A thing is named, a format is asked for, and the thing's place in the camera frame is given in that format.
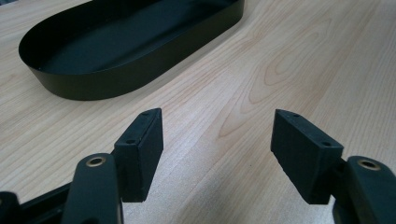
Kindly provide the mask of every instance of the countersunk hole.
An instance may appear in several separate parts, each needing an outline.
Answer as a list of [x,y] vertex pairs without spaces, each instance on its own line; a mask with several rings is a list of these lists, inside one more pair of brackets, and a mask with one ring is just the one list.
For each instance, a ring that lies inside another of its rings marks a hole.
[[366,169],[379,171],[381,167],[373,161],[359,160],[358,164]]
[[89,166],[89,167],[100,166],[105,162],[106,162],[105,157],[94,157],[87,161],[87,166]]
[[126,140],[126,144],[134,144],[134,143],[135,143],[134,139]]
[[330,147],[332,144],[330,142],[322,142],[323,146]]
[[99,224],[99,220],[97,218],[90,217],[82,221],[81,224]]

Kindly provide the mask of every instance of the wooden table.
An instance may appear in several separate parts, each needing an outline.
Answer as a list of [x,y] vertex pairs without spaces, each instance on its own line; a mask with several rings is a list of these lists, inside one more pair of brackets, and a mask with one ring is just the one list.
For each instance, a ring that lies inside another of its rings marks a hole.
[[134,118],[163,109],[164,151],[148,199],[125,223],[333,223],[270,151],[274,112],[299,113],[396,171],[396,1],[247,0],[243,19],[144,88],[78,102],[49,93],[21,61],[23,35],[85,1],[0,6],[0,190],[21,202],[110,152]]

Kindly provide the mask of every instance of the metal tray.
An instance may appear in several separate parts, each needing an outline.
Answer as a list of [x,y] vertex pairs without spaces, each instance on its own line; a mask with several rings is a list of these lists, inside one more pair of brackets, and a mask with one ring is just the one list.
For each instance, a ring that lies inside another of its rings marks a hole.
[[220,35],[244,0],[93,0],[49,17],[20,43],[52,93],[100,100],[134,91]]

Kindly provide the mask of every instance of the table surface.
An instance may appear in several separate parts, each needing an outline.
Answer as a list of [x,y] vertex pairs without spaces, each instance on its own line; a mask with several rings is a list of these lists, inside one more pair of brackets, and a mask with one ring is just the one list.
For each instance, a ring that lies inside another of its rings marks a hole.
[[48,92],[21,61],[35,24],[86,1],[0,6],[0,190],[26,202],[110,152],[135,117],[163,109],[164,150],[148,199],[125,223],[333,223],[270,151],[276,108],[396,171],[396,1],[247,0],[245,15],[147,86],[79,102]]

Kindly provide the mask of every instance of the black oval tray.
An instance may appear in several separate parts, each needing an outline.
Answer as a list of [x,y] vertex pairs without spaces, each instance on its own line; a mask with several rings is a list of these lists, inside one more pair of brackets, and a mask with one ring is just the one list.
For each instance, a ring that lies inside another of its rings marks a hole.
[[54,94],[99,100],[134,91],[220,35],[244,0],[94,0],[49,17],[20,56]]

